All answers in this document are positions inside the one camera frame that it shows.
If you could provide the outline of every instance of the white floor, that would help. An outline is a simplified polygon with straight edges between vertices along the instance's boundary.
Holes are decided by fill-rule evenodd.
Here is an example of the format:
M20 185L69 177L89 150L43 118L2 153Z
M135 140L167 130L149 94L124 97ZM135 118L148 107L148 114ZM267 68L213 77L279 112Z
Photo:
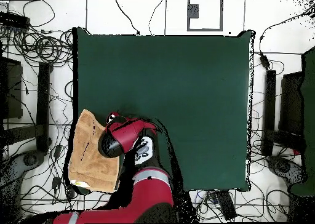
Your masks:
M27 1L11 1L9 9L22 14L23 6L26 2ZM115 0L47 1L47 3L53 8L55 18L48 24L37 28L38 30L66 31L74 26L80 26L84 28L86 27L92 34L135 34L135 30L132 28L129 20L119 10ZM118 0L118 3L123 11L130 17L134 27L140 34L149 35L151 30L152 34L158 35L220 34L237 36L243 30L254 30L256 32L254 51L256 52L260 50L259 38L267 27L293 17L294 15L298 15L309 7L307 1L303 0L224 0L222 32L187 32L187 0L167 0L166 3L165 0ZM156 8L153 18L151 19L149 29L148 24L153 10L159 3L160 5ZM201 7L200 19L192 21L191 24L193 26L191 26L191 28L203 26L202 21L204 21L205 27L211 25L211 23L207 23L207 14L202 11L207 9L207 5L211 2L206 0L191 0L191 4L193 3L199 3ZM54 14L50 7L43 1L32 2L25 7L25 15L31 19L31 24L33 26L49 21ZM277 76L277 94L281 93L280 85L284 74L301 71L301 54L315 45L314 30L314 20L311 20L309 16L304 16L270 28L265 32L261 42L261 51L267 55L268 59L281 61L284 64L283 66L280 62L273 62L274 69L277 73L281 73ZM49 36L59 38L60 35L61 32L56 31ZM36 90L37 77L35 72L38 72L38 68L34 68L33 71L29 64L24 61L23 57L16 56L14 53L17 53L15 47L9 46L9 58L22 62L24 79L34 84L33 86L27 82L28 90ZM257 54L254 56L253 64L254 66L260 64L259 56ZM68 138L67 132L70 129L70 125L67 124L71 124L73 110L70 98L65 94L65 85L73 79L71 68L72 64L70 63L69 66L65 65L60 68L55 68L50 75L51 87L55 91L53 92L51 90L50 93L58 95L59 97L59 99L55 99L50 103L52 117L50 117L51 125L49 134L53 140L53 145L62 140L61 144L67 146L66 137ZM264 75L265 72L261 65L255 67L253 104L263 100L263 94L260 92L263 92L264 90ZM70 94L71 87L67 88L68 93ZM277 121L279 120L280 99L281 96L276 99L276 129ZM36 100L36 91L30 91L28 95L26 95L25 91L22 91L22 102L28 107L34 119L36 119ZM262 119L255 118L261 118L262 114L263 102L253 106L252 130L261 129ZM8 121L5 121L5 123L7 128L12 128L22 126L23 123L31 124L32 122L27 110L23 107L23 117L21 119L10 119L9 124ZM258 139L258 137L253 137L252 144ZM22 143L23 142L10 145L7 155L10 156L16 152L17 148L19 148ZM36 142L33 140L23 145L19 149L19 152L35 147L35 144ZM275 147L274 154L279 152L280 149L281 148ZM285 153L292 154L292 150L287 150ZM50 170L47 170L49 166L47 157L48 156L46 156L46 160L40 167L27 173L22 185L22 194L27 193L30 188L35 185L42 186L47 191L51 189L53 175L50 173ZM261 156L256 155L252 159L259 158L261 158ZM60 159L58 162L61 168L63 167L64 159L65 155L63 159ZM300 163L298 156L294 158L294 161ZM263 194L266 196L267 192L276 189L287 191L284 181L272 174L267 167L263 167L263 161L260 161L260 163L261 164L254 162L250 167L250 179L253 182L250 191L245 193L235 190L230 191L233 199L235 199L237 213L248 217L237 217L235 222L248 222L250 219L259 222L272 222L272 219L266 211L266 203L262 200ZM193 202L201 202L205 195L205 191L198 192L198 195L200 197L197 197L197 191L191 191ZM31 207L30 210L33 212L39 213L51 210L63 210L65 208L65 204L62 203L52 204L52 197L38 187L34 187L28 195L23 196L23 208L28 209ZM78 196L73 201L75 204L74 208L90 209L96 205L100 196L102 196L101 202L99 202L97 206L105 204L109 196L107 194L103 195L102 193L93 192L86 197ZM58 198L65 199L63 188L60 191ZM287 196L277 191L270 195L268 201L277 206L277 208L282 208L282 206L286 207L288 205ZM212 218L215 216L215 210L216 209L210 210L206 214L202 214L202 216L205 218ZM273 218L276 221L286 221L286 217L281 213L281 209L274 210L271 208L271 213L274 213ZM218 221L218 218L214 218L211 220L204 220L203 222Z

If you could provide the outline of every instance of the green tablecloth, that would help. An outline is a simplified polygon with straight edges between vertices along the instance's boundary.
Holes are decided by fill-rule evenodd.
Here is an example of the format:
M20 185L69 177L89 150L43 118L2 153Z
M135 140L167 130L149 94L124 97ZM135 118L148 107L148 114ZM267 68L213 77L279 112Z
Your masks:
M246 188L251 31L223 36L88 35L78 28L78 114L111 111L159 119L184 188ZM170 171L166 139L159 136Z

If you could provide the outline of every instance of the cloth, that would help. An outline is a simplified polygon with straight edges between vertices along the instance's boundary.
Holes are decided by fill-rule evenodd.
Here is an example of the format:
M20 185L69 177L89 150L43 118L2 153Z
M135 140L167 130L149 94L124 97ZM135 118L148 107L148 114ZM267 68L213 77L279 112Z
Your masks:
M119 157L106 158L98 151L98 139L104 129L90 111L83 110L74 132L69 180L91 191L113 193L118 180Z

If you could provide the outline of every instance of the brown towel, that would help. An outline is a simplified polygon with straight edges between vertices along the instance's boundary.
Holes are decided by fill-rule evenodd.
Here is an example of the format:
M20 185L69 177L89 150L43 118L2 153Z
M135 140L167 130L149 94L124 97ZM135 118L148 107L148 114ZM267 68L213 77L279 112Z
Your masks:
M113 193L118 178L119 157L106 158L98 151L98 140L104 129L91 112L83 110L74 132L69 179L87 183L89 187L83 187L91 191Z

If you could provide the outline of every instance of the cable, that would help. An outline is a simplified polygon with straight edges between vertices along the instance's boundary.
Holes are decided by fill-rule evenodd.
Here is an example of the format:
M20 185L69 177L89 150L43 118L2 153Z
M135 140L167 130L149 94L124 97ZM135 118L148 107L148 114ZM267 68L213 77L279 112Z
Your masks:
M276 220L274 219L274 217L271 215L269 206L272 205L272 204L271 204L270 202L268 202L268 197L269 197L269 195L270 195L271 193L274 193L275 191L278 191L278 192L280 192L280 193L283 193L283 194L285 194L286 196L288 196L289 199L291 199L290 195L289 195L288 193L286 193L285 191L282 191L282 190L275 189L275 190L272 190L272 191L270 191L270 192L267 193L267 195L266 195L266 208L267 208L267 212L268 212L270 218L273 220L273 222L277 222L277 221L276 221Z
M155 10L161 5L162 1L163 1L163 0L161 0L160 3L154 8L153 13L152 13L151 18L150 18L150 21L149 21L149 24L148 24L148 27L149 27L149 31L150 31L151 36L152 36L152 32L151 32L151 29L150 29L150 23L151 23L151 20L152 20L152 18L153 18L153 15L154 15L154 13L155 13Z
M130 19L130 18L126 15L126 13L121 9L120 5L118 4L118 1L117 1L117 0L115 0L115 1L116 1L117 6L119 7L119 9L121 10L121 12L129 19L130 24L131 24L132 28L137 32L137 35L140 35L140 32L134 27L134 24L132 24L131 19Z
M271 25L271 26L267 27L267 28L264 30L263 34L262 34L262 35L260 36L260 38L259 38L259 51L260 51L260 55L263 55L263 53L261 52L261 41L263 40L264 34L265 34L265 32L266 32L268 29L273 28L274 26L278 26L278 25L280 25L280 24L283 24L283 23L285 23L285 22L287 22L287 21L289 21L289 20L293 20L293 19L295 19L295 18L298 18L298 17L303 16L303 15L305 15L310 9L312 9L314 6L315 6L315 4L313 4L313 5L312 5L311 7L309 7L306 11L304 11L303 13L301 13L301 14L299 14L299 15L290 17L290 18L288 18L288 19L286 19L286 20L284 20L284 21L282 21L282 22L280 22L280 23L277 23L277 24L274 24L274 25Z
M23 15L24 15L24 17L26 17L26 16L25 16L25 7L26 7L29 3L32 3L32 2L36 2L36 1L30 1L30 2L27 2L27 3L24 4L24 6L23 6ZM48 24L49 22L51 22L51 21L55 18L55 12L54 12L54 10L52 9L52 6L49 5L47 2L45 2L45 3L50 7L50 9L52 10L52 13L54 14L54 16L53 16L49 21L47 21L47 22L45 22L45 23L43 23L43 24L41 24L41 25L38 25L38 26L33 26L33 25L32 25L32 27L34 27L34 28L38 28L38 27L40 27L40 26L44 26L45 24Z

